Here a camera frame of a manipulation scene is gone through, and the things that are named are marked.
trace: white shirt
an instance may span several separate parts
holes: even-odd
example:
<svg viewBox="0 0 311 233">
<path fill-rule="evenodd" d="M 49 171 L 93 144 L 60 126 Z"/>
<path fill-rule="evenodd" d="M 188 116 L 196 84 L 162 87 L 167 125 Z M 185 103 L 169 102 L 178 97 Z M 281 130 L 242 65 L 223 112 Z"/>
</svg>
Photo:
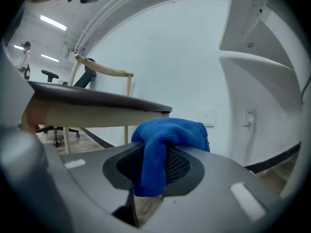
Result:
<svg viewBox="0 0 311 233">
<path fill-rule="evenodd" d="M 17 60 L 17 63 L 16 63 L 16 67 L 17 68 L 27 68 L 28 64 L 29 64 L 29 59 L 30 59 L 30 56 L 29 56 L 29 53 L 27 54 L 23 54 L 22 56 L 20 56 Z"/>
</svg>

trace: floor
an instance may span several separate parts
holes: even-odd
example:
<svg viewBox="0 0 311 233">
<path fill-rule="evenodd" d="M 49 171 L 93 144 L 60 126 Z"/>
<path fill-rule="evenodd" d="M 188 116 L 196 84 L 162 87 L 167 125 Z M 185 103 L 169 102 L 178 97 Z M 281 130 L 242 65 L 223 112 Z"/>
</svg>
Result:
<svg viewBox="0 0 311 233">
<path fill-rule="evenodd" d="M 69 141 L 72 153 L 81 153 L 86 151 L 104 150 L 104 148 L 92 140 L 82 130 L 79 130 L 80 138 L 76 138 L 75 133 L 69 133 Z M 54 132 L 38 133 L 38 138 L 42 143 L 54 143 Z M 57 134 L 60 146 L 57 148 L 60 154 L 66 154 L 64 136 L 62 131 Z M 280 193 L 284 188 L 289 176 L 293 170 L 298 153 L 292 155 L 286 161 L 256 174 L 260 180 L 273 192 Z M 138 225 L 141 227 L 157 210 L 163 201 L 162 197 L 140 198 L 134 197 L 135 209 L 138 218 Z"/>
</svg>

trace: light switch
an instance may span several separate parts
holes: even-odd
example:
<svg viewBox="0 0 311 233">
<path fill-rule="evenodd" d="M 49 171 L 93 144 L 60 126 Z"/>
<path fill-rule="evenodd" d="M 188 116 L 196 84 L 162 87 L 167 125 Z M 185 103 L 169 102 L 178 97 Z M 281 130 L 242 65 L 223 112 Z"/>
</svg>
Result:
<svg viewBox="0 0 311 233">
<path fill-rule="evenodd" d="M 198 108 L 198 121 L 207 127 L 215 126 L 216 112 L 212 107 Z"/>
</svg>

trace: towel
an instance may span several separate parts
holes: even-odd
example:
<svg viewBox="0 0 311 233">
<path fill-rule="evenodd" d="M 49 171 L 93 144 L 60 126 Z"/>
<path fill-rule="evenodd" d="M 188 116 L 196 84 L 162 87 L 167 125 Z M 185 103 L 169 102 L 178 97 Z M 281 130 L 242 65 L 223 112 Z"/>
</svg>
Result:
<svg viewBox="0 0 311 233">
<path fill-rule="evenodd" d="M 179 118 L 160 118 L 138 126 L 132 142 L 145 142 L 141 179 L 134 184 L 139 197 L 156 197 L 166 186 L 166 145 L 185 145 L 209 152 L 207 131 L 202 123 Z"/>
</svg>

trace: baseboard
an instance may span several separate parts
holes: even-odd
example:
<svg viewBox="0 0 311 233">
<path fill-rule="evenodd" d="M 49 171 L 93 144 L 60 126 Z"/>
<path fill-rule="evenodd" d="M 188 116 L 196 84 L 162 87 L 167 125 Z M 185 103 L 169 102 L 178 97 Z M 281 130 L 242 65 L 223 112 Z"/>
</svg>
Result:
<svg viewBox="0 0 311 233">
<path fill-rule="evenodd" d="M 267 170 L 269 168 L 272 168 L 273 166 L 281 163 L 282 161 L 285 161 L 286 159 L 290 158 L 294 153 L 297 153 L 300 149 L 300 143 L 297 145 L 293 146 L 289 150 L 270 158 L 269 160 L 266 160 L 264 162 L 259 162 L 253 165 L 246 166 L 245 168 L 254 172 L 254 173 L 259 173 L 264 170 Z"/>
<path fill-rule="evenodd" d="M 88 131 L 86 128 L 81 128 L 81 130 L 86 133 L 89 137 L 91 137 L 96 143 L 98 143 L 99 145 L 101 145 L 102 147 L 104 147 L 105 149 L 108 148 L 113 148 L 114 146 L 111 145 L 110 143 L 102 140 L 101 138 L 99 138 L 98 136 L 94 135 L 92 132 Z"/>
<path fill-rule="evenodd" d="M 92 132 L 88 131 L 86 128 L 81 128 L 81 130 L 84 133 L 86 133 L 89 137 L 91 137 L 96 143 L 98 143 L 99 145 L 104 147 L 105 149 L 114 147 L 110 143 L 102 140 L 98 136 L 94 135 Z M 275 157 L 270 158 L 269 160 L 266 160 L 264 162 L 259 162 L 259 163 L 253 164 L 253 165 L 249 165 L 249 166 L 246 166 L 245 168 L 254 172 L 254 173 L 262 172 L 262 171 L 267 170 L 267 169 L 281 163 L 282 161 L 285 161 L 286 159 L 290 158 L 294 153 L 297 153 L 299 151 L 299 149 L 300 149 L 300 143 L 293 146 L 289 150 L 287 150 L 287 151 L 285 151 L 285 152 L 283 152 L 283 153 L 281 153 Z"/>
</svg>

